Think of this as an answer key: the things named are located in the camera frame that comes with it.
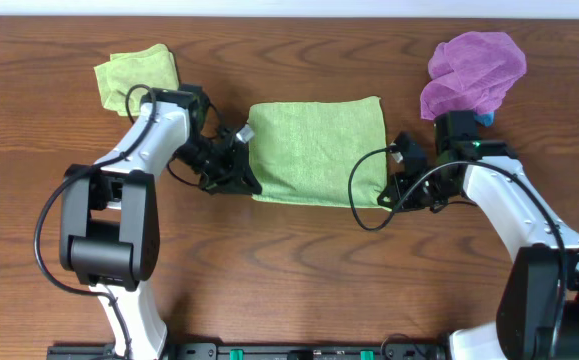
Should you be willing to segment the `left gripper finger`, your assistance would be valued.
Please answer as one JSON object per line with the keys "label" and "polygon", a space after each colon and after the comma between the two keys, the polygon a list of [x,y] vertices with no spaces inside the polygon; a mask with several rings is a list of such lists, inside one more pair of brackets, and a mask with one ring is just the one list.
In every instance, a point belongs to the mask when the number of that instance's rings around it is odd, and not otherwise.
{"label": "left gripper finger", "polygon": [[223,184],[209,183],[208,185],[201,185],[200,190],[210,194],[227,194],[227,195],[248,195],[249,187],[243,183],[227,182]]}
{"label": "left gripper finger", "polygon": [[259,183],[250,167],[249,156],[247,154],[238,159],[236,170],[239,194],[260,195],[262,193],[262,185]]}

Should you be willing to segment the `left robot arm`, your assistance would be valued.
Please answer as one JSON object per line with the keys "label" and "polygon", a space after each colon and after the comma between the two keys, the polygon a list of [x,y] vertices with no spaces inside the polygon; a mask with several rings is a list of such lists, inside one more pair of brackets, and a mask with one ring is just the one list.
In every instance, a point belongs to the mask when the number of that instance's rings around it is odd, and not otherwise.
{"label": "left robot arm", "polygon": [[106,305],[114,357],[158,359],[167,327],[150,284],[160,249],[156,182],[179,160],[208,194],[258,195],[249,165],[249,125],[203,135],[213,109],[199,86],[144,86],[139,114],[122,140],[92,165],[72,165],[60,188],[59,259]]}

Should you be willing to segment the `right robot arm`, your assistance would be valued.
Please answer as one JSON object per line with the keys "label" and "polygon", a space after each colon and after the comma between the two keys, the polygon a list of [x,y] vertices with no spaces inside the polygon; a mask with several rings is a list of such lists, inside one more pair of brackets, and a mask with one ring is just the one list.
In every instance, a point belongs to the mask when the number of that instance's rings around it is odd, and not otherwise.
{"label": "right robot arm", "polygon": [[387,146],[402,165],[378,197],[393,213],[479,207],[513,266],[493,322],[448,337],[450,359],[579,359],[579,233],[546,203],[515,151],[478,133],[471,111],[434,121],[436,160],[406,132]]}

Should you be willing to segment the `green microfiber cloth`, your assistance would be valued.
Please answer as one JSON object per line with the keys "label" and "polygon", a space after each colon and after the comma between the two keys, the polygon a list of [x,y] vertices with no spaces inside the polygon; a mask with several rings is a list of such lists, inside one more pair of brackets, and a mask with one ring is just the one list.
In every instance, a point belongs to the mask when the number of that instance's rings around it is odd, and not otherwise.
{"label": "green microfiber cloth", "polygon": [[386,146],[380,98],[338,102],[273,102],[253,105],[255,132],[249,163],[262,185],[260,202],[376,208],[386,186]]}

